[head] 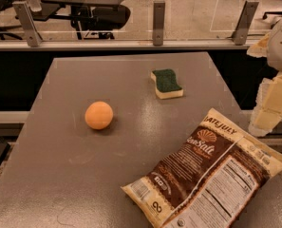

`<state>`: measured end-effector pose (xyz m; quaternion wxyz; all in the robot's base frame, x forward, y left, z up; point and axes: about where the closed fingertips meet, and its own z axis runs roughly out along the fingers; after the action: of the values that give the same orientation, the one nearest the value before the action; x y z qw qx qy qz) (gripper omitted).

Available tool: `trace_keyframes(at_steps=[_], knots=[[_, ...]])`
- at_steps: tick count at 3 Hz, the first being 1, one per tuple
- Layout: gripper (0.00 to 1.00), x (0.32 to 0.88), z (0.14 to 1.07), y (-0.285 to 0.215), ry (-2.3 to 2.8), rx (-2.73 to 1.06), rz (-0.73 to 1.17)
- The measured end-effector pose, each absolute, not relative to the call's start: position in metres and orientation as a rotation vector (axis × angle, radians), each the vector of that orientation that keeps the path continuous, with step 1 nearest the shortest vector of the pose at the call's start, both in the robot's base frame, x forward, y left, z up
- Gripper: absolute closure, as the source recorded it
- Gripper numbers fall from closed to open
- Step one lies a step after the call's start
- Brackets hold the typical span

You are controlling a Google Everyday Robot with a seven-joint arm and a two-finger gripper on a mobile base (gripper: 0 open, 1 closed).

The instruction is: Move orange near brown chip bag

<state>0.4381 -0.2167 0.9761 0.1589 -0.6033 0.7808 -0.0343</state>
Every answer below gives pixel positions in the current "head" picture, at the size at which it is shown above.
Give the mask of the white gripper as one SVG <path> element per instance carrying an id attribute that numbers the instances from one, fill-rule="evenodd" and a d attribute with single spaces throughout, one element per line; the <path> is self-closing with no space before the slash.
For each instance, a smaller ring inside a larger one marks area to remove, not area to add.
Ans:
<path id="1" fill-rule="evenodd" d="M 268 65 L 282 71 L 282 18 L 247 54 L 254 58 L 267 56 Z M 282 72 L 272 79 L 264 78 L 259 85 L 248 130 L 256 137 L 271 133 L 282 120 Z"/>

